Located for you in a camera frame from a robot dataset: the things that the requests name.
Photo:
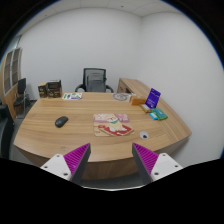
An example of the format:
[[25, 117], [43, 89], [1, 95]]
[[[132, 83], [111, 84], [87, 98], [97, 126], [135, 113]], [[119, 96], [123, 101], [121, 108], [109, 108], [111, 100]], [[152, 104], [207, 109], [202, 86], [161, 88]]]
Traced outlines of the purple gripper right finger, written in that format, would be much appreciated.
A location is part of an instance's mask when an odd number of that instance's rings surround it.
[[132, 154], [144, 184], [182, 169], [182, 166], [167, 153], [157, 154], [137, 143], [132, 144]]

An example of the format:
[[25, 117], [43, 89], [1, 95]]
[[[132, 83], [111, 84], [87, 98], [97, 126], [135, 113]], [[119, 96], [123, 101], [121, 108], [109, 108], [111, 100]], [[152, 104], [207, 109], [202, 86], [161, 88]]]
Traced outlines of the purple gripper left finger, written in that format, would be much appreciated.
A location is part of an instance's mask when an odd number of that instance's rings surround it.
[[54, 155], [41, 166], [41, 169], [75, 184], [79, 184], [90, 154], [91, 146], [87, 143], [65, 155]]

